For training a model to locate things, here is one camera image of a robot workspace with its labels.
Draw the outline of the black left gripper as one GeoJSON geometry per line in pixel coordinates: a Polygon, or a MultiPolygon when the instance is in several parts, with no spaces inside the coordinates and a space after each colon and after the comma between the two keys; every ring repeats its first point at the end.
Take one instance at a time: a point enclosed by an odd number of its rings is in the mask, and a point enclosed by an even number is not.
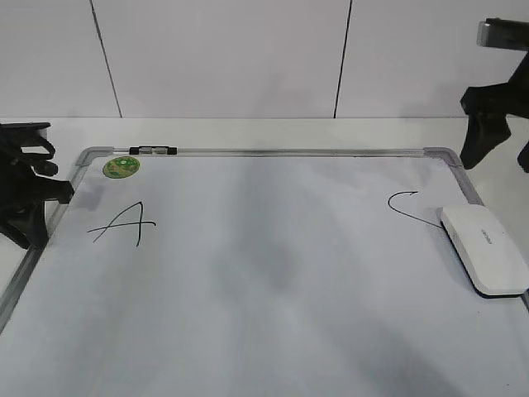
{"type": "Polygon", "coordinates": [[[55,147],[44,133],[48,122],[1,125],[1,234],[21,248],[43,248],[49,241],[45,203],[68,204],[74,188],[57,180],[55,147]]]}

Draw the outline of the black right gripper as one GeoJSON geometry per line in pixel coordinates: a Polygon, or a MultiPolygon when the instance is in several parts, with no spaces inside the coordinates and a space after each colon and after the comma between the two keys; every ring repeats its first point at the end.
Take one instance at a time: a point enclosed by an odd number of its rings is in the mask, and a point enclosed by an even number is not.
{"type": "MultiPolygon", "coordinates": [[[[507,82],[468,87],[460,99],[464,113],[469,116],[465,142],[460,160],[465,169],[473,169],[495,147],[511,136],[506,115],[528,119],[528,43],[515,45],[479,46],[501,50],[524,51],[525,55],[507,82]]],[[[517,156],[517,163],[529,173],[529,142],[517,156]]]]}

